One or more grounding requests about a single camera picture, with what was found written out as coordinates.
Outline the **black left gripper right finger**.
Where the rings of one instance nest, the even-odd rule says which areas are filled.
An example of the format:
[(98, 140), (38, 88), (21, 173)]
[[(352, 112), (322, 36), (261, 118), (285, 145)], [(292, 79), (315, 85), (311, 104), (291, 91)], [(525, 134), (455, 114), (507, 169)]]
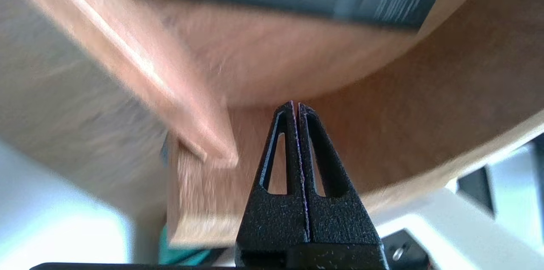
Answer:
[(317, 113), (297, 114), (309, 239), (297, 247), (307, 270), (387, 270), (382, 241)]

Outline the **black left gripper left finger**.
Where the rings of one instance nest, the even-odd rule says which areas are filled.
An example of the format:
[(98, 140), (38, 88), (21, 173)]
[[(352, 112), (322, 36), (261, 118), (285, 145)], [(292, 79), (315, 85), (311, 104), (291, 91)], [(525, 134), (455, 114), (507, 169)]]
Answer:
[[(284, 137), (286, 194), (268, 191), (278, 138)], [(242, 269), (281, 269), (287, 251), (309, 240), (298, 129), (292, 101), (276, 109), (235, 241)]]

